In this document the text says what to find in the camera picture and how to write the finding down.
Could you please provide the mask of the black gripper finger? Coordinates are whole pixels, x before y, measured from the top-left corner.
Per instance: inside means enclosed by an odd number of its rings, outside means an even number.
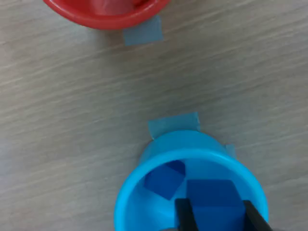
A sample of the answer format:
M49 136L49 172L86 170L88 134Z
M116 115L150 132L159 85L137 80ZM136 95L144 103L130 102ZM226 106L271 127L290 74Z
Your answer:
M243 200L243 203L245 206L243 231L273 231L251 201Z
M190 200L178 198L175 200L175 209L179 231L198 231Z

